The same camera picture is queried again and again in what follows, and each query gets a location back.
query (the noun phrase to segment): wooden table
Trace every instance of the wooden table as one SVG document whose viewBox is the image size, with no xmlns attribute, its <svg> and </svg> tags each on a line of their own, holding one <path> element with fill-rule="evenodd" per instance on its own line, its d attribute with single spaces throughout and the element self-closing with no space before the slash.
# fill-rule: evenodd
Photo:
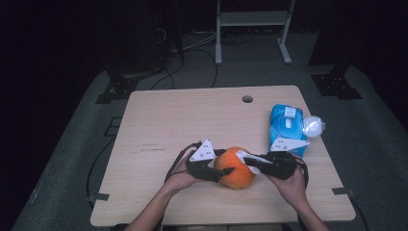
<svg viewBox="0 0 408 231">
<path fill-rule="evenodd" d="M 250 96 L 251 103 L 242 98 Z M 135 91 L 120 129 L 90 222 L 114 226 L 131 222 L 162 186 L 173 161 L 187 145 L 211 139 L 215 149 L 240 146 L 268 151 L 269 114 L 275 104 L 310 112 L 295 86 Z M 352 220 L 354 209 L 321 138 L 311 140 L 304 161 L 307 195 L 323 220 Z M 170 201 L 163 224 L 203 225 L 297 221 L 296 213 L 264 175 L 240 191 L 221 183 L 198 183 Z"/>
</svg>

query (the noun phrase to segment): black strap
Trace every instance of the black strap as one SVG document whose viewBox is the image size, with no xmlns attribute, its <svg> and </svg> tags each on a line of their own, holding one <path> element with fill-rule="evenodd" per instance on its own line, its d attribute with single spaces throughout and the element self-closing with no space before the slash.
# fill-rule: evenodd
<svg viewBox="0 0 408 231">
<path fill-rule="evenodd" d="M 184 155 L 186 154 L 187 150 L 189 150 L 192 147 L 198 148 L 199 146 L 201 146 L 201 141 L 200 142 L 196 142 L 196 143 L 192 143 L 189 146 L 187 146 L 186 148 L 184 148 L 183 150 L 181 150 L 181 152 L 179 153 L 179 155 L 177 156 L 177 158 L 174 160 L 173 165 L 171 165 L 170 169 L 167 172 L 166 178 L 165 178 L 165 182 L 168 180 L 168 178 L 170 178 L 171 174 L 173 173 L 173 171 L 176 169 L 177 165 L 180 163 L 180 160 L 184 157 Z M 162 222 L 163 222 L 163 218 L 165 216 L 162 216 L 159 220 L 159 222 L 157 222 L 156 226 L 154 226 L 152 231 L 160 231 L 160 227 L 162 226 Z"/>
</svg>

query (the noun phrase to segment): gray carpet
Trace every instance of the gray carpet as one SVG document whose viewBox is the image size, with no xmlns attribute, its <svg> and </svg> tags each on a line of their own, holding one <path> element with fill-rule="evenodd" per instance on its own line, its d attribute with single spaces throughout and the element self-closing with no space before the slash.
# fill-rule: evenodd
<svg viewBox="0 0 408 231">
<path fill-rule="evenodd" d="M 320 96 L 311 75 L 331 66 L 308 66 L 317 34 L 288 36 L 292 65 L 283 63 L 277 35 L 253 36 L 250 42 L 223 46 L 223 64 L 217 68 L 216 88 L 296 85 L 312 115 L 320 116 L 327 129 L 322 138 L 344 186 L 353 190 L 355 201 L 370 230 L 407 230 L 408 227 L 408 135 L 373 89 L 367 76 L 351 67 L 345 78 L 363 99 L 339 100 Z M 185 45 L 203 37 L 185 36 Z M 199 47 L 214 55 L 214 46 Z M 210 88 L 216 74 L 211 57 L 187 52 L 183 68 L 173 75 L 177 89 Z M 180 66 L 169 59 L 168 71 Z M 140 81 L 138 90 L 150 88 L 166 73 Z M 91 226 L 87 201 L 87 176 L 98 153 L 112 137 L 105 131 L 115 116 L 122 116 L 126 100 L 95 104 L 108 85 L 105 72 L 95 77 L 75 115 L 64 131 L 41 180 L 38 197 L 27 203 L 13 230 L 109 230 Z M 155 90 L 171 89 L 164 79 Z M 92 172 L 90 192 L 97 193 L 112 145 L 102 153 Z M 364 230 L 358 213 L 353 221 L 330 222 L 331 230 Z M 299 230 L 291 223 L 293 230 Z"/>
</svg>

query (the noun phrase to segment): wrist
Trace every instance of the wrist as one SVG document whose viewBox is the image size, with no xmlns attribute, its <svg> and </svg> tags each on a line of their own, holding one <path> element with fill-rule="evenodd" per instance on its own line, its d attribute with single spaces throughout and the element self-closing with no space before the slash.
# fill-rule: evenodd
<svg viewBox="0 0 408 231">
<path fill-rule="evenodd" d="M 295 209 L 300 219 L 308 230 L 329 230 L 324 222 L 319 218 L 312 206 L 307 202 Z"/>
<path fill-rule="evenodd" d="M 179 193 L 180 190 L 176 189 L 174 187 L 172 187 L 171 184 L 164 184 L 162 185 L 162 187 L 160 188 L 160 193 L 168 195 L 170 197 L 176 195 L 177 193 Z"/>
<path fill-rule="evenodd" d="M 298 214 L 310 214 L 313 212 L 312 206 L 308 201 L 302 201 L 293 205 L 293 208 L 297 211 Z"/>
</svg>

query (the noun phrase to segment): black cable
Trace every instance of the black cable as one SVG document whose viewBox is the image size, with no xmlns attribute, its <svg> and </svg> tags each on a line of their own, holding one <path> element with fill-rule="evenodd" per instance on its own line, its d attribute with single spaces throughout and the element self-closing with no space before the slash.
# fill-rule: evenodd
<svg viewBox="0 0 408 231">
<path fill-rule="evenodd" d="M 184 155 L 186 154 L 186 152 L 192 148 L 195 147 L 195 149 L 198 149 L 198 147 L 201 145 L 201 141 L 200 142 L 196 142 L 196 143 L 192 143 L 189 146 L 187 146 L 186 148 L 184 148 L 183 150 L 180 151 L 179 155 L 177 156 L 177 158 L 174 160 L 173 165 L 171 165 L 170 169 L 168 170 L 167 174 L 166 174 L 166 178 L 165 178 L 165 182 L 168 180 L 168 178 L 170 178 L 170 176 L 173 174 L 173 171 L 176 169 L 176 167 L 178 166 L 178 164 L 180 163 L 181 159 L 183 159 Z"/>
<path fill-rule="evenodd" d="M 87 177 L 87 196 L 88 196 L 88 199 L 89 199 L 89 197 L 90 197 L 90 192 L 89 192 L 89 180 L 90 180 L 90 175 L 92 174 L 93 168 L 94 168 L 96 162 L 98 161 L 98 159 L 100 158 L 100 156 L 102 155 L 102 153 L 105 151 L 105 149 L 106 149 L 112 142 L 114 142 L 115 139 L 116 139 L 116 136 L 115 136 L 113 139 L 111 139 L 111 141 L 109 141 L 109 142 L 102 148 L 102 150 L 101 150 L 101 151 L 98 153 L 98 155 L 96 156 L 95 160 L 93 160 L 92 166 L 91 166 L 90 169 L 89 169 L 88 177 Z M 93 204 L 92 204 L 92 202 L 88 201 L 88 203 L 89 203 L 91 209 L 93 209 Z"/>
<path fill-rule="evenodd" d="M 222 45 L 234 44 L 236 39 L 237 39 L 237 37 L 235 35 L 225 34 L 225 35 L 222 35 L 221 43 L 222 43 Z"/>
<path fill-rule="evenodd" d="M 189 52 L 189 51 L 199 51 L 199 52 L 204 52 L 204 53 L 206 53 L 207 55 L 209 55 L 209 56 L 210 56 L 210 58 L 213 60 L 214 67 L 216 68 L 216 75 L 214 76 L 213 83 L 211 84 L 211 88 L 213 88 L 213 87 L 214 87 L 214 85 L 216 84 L 217 75 L 218 75 L 218 66 L 217 66 L 217 63 L 216 63 L 216 59 L 214 58 L 214 56 L 213 56 L 212 54 L 210 54 L 210 52 L 205 51 L 205 50 L 200 50 L 200 49 L 187 49 L 187 50 L 186 50 L 186 52 Z"/>
<path fill-rule="evenodd" d="M 240 5 L 240 8 L 238 9 L 238 11 L 240 11 L 240 10 L 242 9 L 242 5 L 243 5 L 244 1 L 245 1 L 245 0 L 242 0 L 242 1 L 241 1 L 241 5 Z M 235 12 L 235 11 L 236 11 L 237 5 L 238 5 L 238 0 L 235 1 L 234 6 L 233 6 L 231 12 Z M 229 27 L 223 27 L 223 29 L 222 29 L 222 31 L 221 31 L 221 35 L 223 35 L 223 34 L 228 30 L 228 28 L 229 28 Z M 190 35 L 195 35 L 195 36 L 200 36 L 200 37 L 202 37 L 201 35 L 203 35 L 203 34 L 198 34 L 198 33 L 194 33 L 194 32 L 189 32 L 188 34 L 190 34 Z M 195 43 L 194 45 L 192 45 L 192 46 L 190 46 L 190 47 L 185 47 L 185 48 L 183 48 L 183 50 L 186 51 L 186 50 L 192 49 L 192 48 L 194 48 L 194 47 L 203 46 L 204 44 L 206 44 L 206 43 L 208 43 L 208 42 L 210 42 L 210 41 L 214 41 L 214 40 L 217 39 L 217 36 L 216 36 L 216 33 L 215 33 L 215 32 L 207 32 L 207 33 L 204 33 L 204 34 L 212 34 L 212 35 L 209 36 L 208 38 L 205 38 L 204 40 L 201 40 L 201 41 Z"/>
<path fill-rule="evenodd" d="M 237 35 L 226 35 L 226 36 L 233 37 L 233 38 L 229 38 L 231 39 L 231 41 L 226 42 L 224 41 L 224 37 L 223 37 L 221 41 L 223 45 L 238 46 L 238 45 L 242 45 L 244 43 L 250 42 L 252 40 L 252 36 L 250 34 L 245 35 L 245 36 L 248 36 L 248 38 L 244 38 L 243 36 L 237 36 Z"/>
<path fill-rule="evenodd" d="M 179 72 L 179 71 L 183 68 L 183 66 L 184 66 L 184 62 L 182 61 L 180 67 L 179 67 L 178 69 L 176 69 L 174 72 L 168 73 L 168 71 L 166 70 L 166 72 L 168 73 L 167 76 L 165 76 L 165 77 L 163 77 L 162 79 L 160 79 L 159 81 L 157 81 L 157 82 L 150 88 L 150 90 L 153 90 L 160 82 L 162 82 L 164 79 L 166 79 L 166 78 L 168 78 L 168 77 L 171 78 L 172 86 L 175 87 L 175 86 L 174 86 L 173 79 L 172 79 L 172 75 L 175 74 L 175 73 L 177 73 L 177 72 Z"/>
<path fill-rule="evenodd" d="M 348 198 L 350 199 L 351 204 L 354 205 L 354 207 L 357 209 L 358 213 L 360 214 L 361 219 L 363 220 L 363 223 L 364 223 L 364 227 L 366 227 L 366 230 L 369 231 L 370 230 L 369 229 L 369 224 L 367 223 L 366 217 L 364 217 L 364 214 L 361 211 L 360 206 L 358 206 L 357 202 L 353 198 L 351 198 L 351 197 L 348 197 Z"/>
<path fill-rule="evenodd" d="M 294 157 L 296 160 L 298 160 L 298 162 L 296 163 L 298 166 L 300 166 L 302 168 L 303 171 L 303 177 L 305 180 L 305 190 L 307 189 L 307 185 L 309 184 L 309 169 L 307 168 L 306 163 L 298 157 Z"/>
</svg>

